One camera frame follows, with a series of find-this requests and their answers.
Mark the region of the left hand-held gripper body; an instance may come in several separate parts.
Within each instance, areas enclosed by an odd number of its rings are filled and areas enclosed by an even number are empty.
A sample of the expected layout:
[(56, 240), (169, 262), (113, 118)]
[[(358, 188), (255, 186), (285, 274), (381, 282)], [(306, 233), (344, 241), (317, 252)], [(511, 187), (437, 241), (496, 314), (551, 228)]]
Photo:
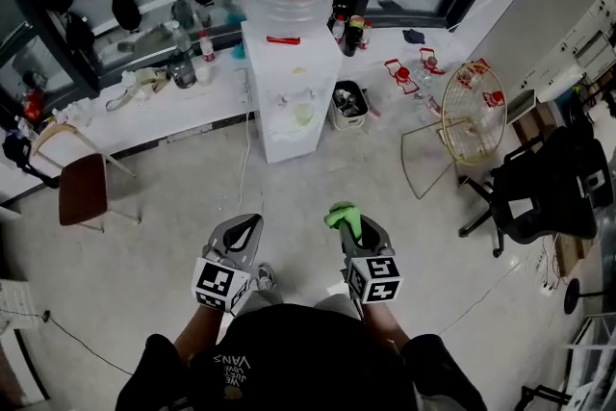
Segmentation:
[(237, 263), (205, 246), (196, 259), (191, 291), (197, 303), (236, 316), (256, 280), (254, 266)]

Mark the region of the person's right forearm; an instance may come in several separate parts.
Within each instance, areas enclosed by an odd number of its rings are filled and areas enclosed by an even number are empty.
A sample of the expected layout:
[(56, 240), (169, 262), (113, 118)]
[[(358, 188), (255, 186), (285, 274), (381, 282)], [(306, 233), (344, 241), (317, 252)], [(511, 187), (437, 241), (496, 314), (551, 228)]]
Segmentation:
[(410, 340), (387, 303), (363, 304), (362, 312), (365, 326), (383, 346), (400, 352)]

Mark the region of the black tall bottle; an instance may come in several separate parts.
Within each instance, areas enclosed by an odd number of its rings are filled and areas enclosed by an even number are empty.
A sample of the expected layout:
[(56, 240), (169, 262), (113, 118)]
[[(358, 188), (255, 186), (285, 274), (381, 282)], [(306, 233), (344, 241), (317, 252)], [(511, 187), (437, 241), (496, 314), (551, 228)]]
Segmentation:
[(348, 26), (345, 31), (344, 40), (342, 42), (342, 52), (347, 57), (353, 57), (359, 47), (364, 30), (358, 26)]

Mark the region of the person's black shirt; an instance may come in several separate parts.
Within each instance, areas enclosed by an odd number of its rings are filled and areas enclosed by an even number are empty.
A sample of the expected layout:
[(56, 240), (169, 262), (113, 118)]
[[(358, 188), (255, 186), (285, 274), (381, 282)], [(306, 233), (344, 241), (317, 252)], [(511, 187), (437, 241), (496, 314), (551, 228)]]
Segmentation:
[(182, 362), (145, 342), (115, 411), (487, 411), (434, 334), (395, 339), (369, 319), (273, 304), (237, 316), (221, 341)]

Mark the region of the white trash bin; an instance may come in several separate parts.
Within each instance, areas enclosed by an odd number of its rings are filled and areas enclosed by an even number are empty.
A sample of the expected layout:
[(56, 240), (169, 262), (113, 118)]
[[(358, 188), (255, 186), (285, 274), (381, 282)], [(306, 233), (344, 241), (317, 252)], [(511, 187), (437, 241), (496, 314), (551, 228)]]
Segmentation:
[(328, 118), (334, 130), (362, 127), (368, 111), (365, 94), (354, 81), (336, 82), (328, 108)]

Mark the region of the black fan base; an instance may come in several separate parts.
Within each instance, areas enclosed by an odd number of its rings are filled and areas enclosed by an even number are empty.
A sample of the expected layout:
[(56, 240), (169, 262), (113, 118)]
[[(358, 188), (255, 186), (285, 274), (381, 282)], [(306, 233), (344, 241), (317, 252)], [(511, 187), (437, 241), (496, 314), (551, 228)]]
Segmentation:
[(581, 299), (594, 298), (607, 295), (609, 290), (602, 290), (599, 292), (583, 293), (581, 291), (580, 282), (577, 278), (573, 278), (567, 285), (566, 293), (563, 299), (563, 311), (566, 315), (572, 315)]

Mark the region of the clear plastic bottle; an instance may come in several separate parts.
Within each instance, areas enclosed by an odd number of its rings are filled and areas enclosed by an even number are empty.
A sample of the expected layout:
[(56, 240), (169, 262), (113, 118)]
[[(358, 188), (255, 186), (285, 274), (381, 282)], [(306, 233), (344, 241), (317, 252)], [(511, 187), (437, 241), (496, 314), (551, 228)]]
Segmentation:
[(172, 37), (174, 39), (177, 49), (184, 56), (191, 59), (194, 56), (194, 52), (193, 43), (191, 41), (190, 35), (178, 21), (173, 20), (170, 22), (170, 25), (172, 29)]

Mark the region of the brown wooden chair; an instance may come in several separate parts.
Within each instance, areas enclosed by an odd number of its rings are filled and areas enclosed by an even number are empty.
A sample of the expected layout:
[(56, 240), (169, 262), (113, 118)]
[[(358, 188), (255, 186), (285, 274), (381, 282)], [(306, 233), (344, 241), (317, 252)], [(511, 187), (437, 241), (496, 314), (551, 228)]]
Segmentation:
[[(69, 134), (92, 153), (68, 165), (61, 166), (48, 158), (41, 150), (56, 136)], [(110, 205), (107, 181), (107, 164), (136, 178), (136, 174), (111, 155), (104, 152), (94, 142), (83, 135), (77, 127), (68, 123), (55, 123), (45, 128), (32, 146), (32, 156), (41, 158), (60, 170), (59, 175), (59, 222), (61, 226), (79, 225), (86, 229), (104, 233), (103, 217), (107, 214), (125, 218), (134, 224), (141, 223), (140, 216), (130, 216), (116, 211)]]

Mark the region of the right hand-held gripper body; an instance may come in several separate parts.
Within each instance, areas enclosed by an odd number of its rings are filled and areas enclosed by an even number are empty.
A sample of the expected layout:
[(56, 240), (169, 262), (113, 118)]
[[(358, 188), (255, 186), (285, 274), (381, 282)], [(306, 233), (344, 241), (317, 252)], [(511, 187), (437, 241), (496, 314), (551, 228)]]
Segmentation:
[(363, 307), (388, 303), (397, 299), (402, 276), (392, 249), (372, 256), (347, 257), (343, 278), (359, 318), (364, 318)]

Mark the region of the black office chair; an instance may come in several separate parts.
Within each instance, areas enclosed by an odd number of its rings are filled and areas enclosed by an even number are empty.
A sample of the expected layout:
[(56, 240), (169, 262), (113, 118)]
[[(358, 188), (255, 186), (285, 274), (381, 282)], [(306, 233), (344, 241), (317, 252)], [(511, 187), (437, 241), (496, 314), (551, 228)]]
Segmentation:
[(556, 234), (591, 240), (598, 228), (596, 213), (614, 202), (601, 142), (566, 126), (551, 127), (521, 144), (490, 175), (493, 180), (484, 184), (468, 176), (458, 178), (488, 204), (475, 222), (458, 230), (458, 236), (466, 238), (492, 219), (498, 237), (496, 258), (504, 251), (505, 237), (517, 244)]

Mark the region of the red bag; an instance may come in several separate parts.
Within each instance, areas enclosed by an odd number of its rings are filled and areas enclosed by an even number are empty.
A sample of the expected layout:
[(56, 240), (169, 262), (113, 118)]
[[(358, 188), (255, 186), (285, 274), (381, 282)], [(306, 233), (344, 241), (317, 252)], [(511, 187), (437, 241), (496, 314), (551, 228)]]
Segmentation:
[(44, 110), (44, 92), (40, 89), (28, 89), (22, 95), (23, 116), (31, 123), (41, 121)]

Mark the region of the dark grey large bottle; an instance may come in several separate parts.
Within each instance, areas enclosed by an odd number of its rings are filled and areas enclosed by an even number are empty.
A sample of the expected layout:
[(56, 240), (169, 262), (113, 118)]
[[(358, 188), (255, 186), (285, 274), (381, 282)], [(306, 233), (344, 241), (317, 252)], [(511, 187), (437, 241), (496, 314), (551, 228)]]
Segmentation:
[(191, 57), (178, 49), (174, 50), (167, 63), (167, 75), (179, 89), (187, 89), (196, 83)]

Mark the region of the green cloth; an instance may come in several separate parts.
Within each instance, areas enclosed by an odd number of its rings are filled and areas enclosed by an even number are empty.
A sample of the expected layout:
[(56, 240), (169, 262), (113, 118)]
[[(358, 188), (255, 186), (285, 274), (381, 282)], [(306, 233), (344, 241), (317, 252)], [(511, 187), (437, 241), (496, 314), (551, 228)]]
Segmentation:
[(355, 240), (359, 241), (362, 238), (361, 213), (352, 202), (341, 201), (333, 204), (323, 220), (330, 229), (339, 229), (345, 222)]

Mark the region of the person's left forearm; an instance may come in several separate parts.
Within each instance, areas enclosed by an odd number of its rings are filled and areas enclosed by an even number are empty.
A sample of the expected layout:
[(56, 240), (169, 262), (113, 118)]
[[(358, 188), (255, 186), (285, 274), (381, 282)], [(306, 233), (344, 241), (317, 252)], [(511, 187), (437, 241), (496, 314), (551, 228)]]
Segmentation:
[(201, 352), (209, 351), (217, 344), (224, 313), (199, 304), (196, 312), (174, 342), (184, 365)]

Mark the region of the white water dispenser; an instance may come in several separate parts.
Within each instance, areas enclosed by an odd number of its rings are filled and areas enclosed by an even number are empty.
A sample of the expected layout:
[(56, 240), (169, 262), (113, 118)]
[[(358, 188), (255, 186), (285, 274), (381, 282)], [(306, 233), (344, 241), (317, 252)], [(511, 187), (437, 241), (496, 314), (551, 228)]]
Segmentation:
[[(300, 38), (297, 45), (269, 42), (247, 21), (242, 35), (266, 161), (275, 164), (314, 152), (342, 65), (338, 43), (325, 26)], [(274, 113), (300, 103), (313, 105), (319, 114), (317, 126), (300, 141), (274, 141), (269, 132)]]

